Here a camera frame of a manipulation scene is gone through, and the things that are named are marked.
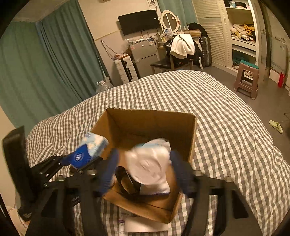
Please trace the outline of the brown plastic stool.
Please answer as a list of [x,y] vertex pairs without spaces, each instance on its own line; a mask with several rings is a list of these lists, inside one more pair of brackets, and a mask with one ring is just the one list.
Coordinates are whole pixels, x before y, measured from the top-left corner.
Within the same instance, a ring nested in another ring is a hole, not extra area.
[[239,63],[237,77],[233,86],[233,90],[239,88],[250,93],[251,99],[255,100],[258,95],[258,79],[259,67],[255,64],[242,60]]

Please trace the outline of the green curtain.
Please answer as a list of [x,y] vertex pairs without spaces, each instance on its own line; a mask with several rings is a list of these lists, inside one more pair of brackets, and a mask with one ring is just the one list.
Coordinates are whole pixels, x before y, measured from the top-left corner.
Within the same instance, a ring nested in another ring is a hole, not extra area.
[[1,108],[26,133],[94,96],[107,74],[78,1],[1,36]]
[[158,0],[158,5],[161,11],[169,10],[178,16],[182,28],[198,22],[192,0]]

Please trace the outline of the white louvred wardrobe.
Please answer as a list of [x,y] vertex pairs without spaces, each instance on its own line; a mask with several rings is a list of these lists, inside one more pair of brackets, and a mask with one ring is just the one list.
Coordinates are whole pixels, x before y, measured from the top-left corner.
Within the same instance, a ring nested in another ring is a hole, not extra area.
[[[192,1],[198,23],[206,30],[211,43],[212,65],[237,75],[232,67],[233,54],[248,58],[259,68],[262,64],[262,27],[264,20],[258,1],[243,1],[245,8],[227,7],[229,1]],[[234,24],[253,25],[255,43],[233,38]]]

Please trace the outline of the blue tissue pack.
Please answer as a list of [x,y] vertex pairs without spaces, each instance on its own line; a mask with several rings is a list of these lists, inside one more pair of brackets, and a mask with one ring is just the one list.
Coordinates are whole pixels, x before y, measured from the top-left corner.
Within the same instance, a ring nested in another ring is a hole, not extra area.
[[63,166],[71,165],[75,169],[81,169],[99,157],[108,144],[109,141],[105,137],[87,132],[76,150],[62,158],[61,164]]

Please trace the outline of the black wall television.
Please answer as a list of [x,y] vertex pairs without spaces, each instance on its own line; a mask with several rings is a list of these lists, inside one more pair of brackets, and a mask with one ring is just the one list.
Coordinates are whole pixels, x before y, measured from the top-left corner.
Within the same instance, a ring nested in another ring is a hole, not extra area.
[[118,16],[124,35],[160,28],[156,10],[146,10]]

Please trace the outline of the silver mini fridge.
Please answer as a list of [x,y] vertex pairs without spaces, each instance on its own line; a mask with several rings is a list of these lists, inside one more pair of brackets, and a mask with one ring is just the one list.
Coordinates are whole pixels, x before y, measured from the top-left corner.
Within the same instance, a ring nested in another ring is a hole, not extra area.
[[129,45],[140,78],[153,74],[151,64],[157,62],[156,47],[152,40],[144,40]]

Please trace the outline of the white plastic bottle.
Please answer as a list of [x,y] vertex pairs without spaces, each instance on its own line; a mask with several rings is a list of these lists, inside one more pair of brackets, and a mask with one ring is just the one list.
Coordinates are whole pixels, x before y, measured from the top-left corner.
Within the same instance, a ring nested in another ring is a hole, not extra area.
[[141,195],[170,194],[166,178],[166,170],[171,164],[170,152],[170,142],[159,138],[124,153],[128,173],[141,184]]

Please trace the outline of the white suitcase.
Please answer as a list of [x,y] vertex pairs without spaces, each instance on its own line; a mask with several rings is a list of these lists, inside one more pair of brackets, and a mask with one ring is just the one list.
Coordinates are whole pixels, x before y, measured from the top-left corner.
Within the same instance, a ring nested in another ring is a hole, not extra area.
[[123,84],[134,82],[139,79],[134,64],[128,54],[115,55],[114,62]]

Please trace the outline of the green curtain left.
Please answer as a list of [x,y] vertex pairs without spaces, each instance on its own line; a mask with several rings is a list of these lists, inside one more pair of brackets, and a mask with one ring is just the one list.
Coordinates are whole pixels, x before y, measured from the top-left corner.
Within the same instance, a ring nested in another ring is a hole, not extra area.
[[26,133],[94,96],[107,74],[78,1],[1,36],[1,108]]

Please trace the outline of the clear water jug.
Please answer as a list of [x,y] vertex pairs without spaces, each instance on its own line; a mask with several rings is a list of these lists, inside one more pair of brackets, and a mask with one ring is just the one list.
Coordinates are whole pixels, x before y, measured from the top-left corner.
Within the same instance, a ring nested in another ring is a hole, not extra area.
[[96,93],[106,91],[110,88],[113,88],[113,85],[110,82],[99,81],[96,83]]

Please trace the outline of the grey checkered duvet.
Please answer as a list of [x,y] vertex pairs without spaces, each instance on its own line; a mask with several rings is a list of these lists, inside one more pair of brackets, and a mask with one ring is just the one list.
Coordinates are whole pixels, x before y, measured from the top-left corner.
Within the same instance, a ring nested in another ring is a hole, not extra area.
[[42,120],[26,139],[30,165],[74,151],[109,107],[196,115],[193,167],[212,178],[231,177],[264,235],[273,234],[282,223],[289,211],[289,164],[258,115],[205,72],[151,75]]

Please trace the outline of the green slipper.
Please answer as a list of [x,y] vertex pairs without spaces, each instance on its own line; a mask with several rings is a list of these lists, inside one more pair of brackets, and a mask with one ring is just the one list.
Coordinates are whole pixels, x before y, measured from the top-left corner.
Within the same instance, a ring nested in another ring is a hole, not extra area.
[[283,129],[282,129],[281,124],[279,122],[270,120],[269,124],[270,124],[271,127],[273,127],[280,134],[283,133]]

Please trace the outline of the black chair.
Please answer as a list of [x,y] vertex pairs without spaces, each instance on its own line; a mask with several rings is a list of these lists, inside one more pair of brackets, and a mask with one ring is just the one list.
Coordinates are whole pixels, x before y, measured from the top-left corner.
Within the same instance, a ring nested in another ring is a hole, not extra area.
[[202,66],[202,52],[201,52],[202,48],[200,43],[197,43],[195,40],[193,40],[195,44],[195,55],[188,55],[188,57],[185,59],[178,59],[170,54],[173,39],[174,38],[168,40],[163,44],[163,48],[167,53],[165,58],[157,62],[154,62],[150,65],[154,74],[156,73],[155,71],[156,68],[164,71],[178,70],[185,66],[189,66],[190,69],[192,70],[193,65],[199,66],[200,69],[204,68]]

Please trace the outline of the white towel on chair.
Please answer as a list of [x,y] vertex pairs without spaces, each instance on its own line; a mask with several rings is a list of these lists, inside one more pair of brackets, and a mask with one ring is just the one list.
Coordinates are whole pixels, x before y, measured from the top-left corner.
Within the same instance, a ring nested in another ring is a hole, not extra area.
[[195,55],[195,44],[190,34],[178,34],[172,42],[170,54],[178,59]]

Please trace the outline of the oval white vanity mirror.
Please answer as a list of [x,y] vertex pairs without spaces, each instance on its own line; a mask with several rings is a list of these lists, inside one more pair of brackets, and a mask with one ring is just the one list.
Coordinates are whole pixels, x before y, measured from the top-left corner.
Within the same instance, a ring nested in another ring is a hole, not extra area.
[[169,10],[164,10],[161,13],[160,22],[162,29],[171,29],[172,33],[177,32],[179,29],[177,16]]

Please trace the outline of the red fire extinguisher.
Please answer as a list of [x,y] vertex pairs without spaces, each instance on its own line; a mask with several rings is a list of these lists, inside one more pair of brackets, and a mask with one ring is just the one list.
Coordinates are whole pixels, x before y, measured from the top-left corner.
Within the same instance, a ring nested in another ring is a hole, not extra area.
[[284,86],[285,77],[286,77],[286,75],[284,73],[280,73],[279,81],[278,81],[278,87],[279,88],[282,88]]

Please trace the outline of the black round object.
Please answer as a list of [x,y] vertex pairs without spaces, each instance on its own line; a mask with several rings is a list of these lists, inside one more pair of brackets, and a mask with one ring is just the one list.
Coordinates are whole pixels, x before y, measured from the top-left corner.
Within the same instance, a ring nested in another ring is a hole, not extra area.
[[141,184],[134,180],[123,166],[115,169],[115,177],[120,185],[120,189],[126,196],[137,196],[140,194]]

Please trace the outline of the open cardboard box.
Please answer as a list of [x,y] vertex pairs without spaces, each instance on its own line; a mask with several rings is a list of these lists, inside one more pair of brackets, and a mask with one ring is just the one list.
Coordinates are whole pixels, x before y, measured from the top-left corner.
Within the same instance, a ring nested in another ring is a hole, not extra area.
[[126,193],[117,181],[104,199],[131,213],[161,223],[169,223],[179,208],[178,187],[169,154],[177,151],[182,160],[194,155],[197,118],[191,113],[156,110],[106,109],[92,132],[119,152],[118,165],[126,169],[141,189]]

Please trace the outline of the green curtain centre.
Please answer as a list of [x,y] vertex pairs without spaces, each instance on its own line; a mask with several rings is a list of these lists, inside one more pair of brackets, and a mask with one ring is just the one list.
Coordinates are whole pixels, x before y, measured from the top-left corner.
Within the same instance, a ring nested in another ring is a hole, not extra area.
[[198,22],[192,0],[158,0],[158,5],[161,11],[169,10],[178,16],[182,28]]

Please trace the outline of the dark suitcase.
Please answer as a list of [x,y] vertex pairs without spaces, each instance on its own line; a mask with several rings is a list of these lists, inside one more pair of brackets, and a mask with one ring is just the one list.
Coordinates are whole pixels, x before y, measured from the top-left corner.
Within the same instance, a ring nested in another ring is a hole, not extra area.
[[211,44],[208,36],[201,36],[199,38],[202,52],[202,66],[210,67],[212,65]]

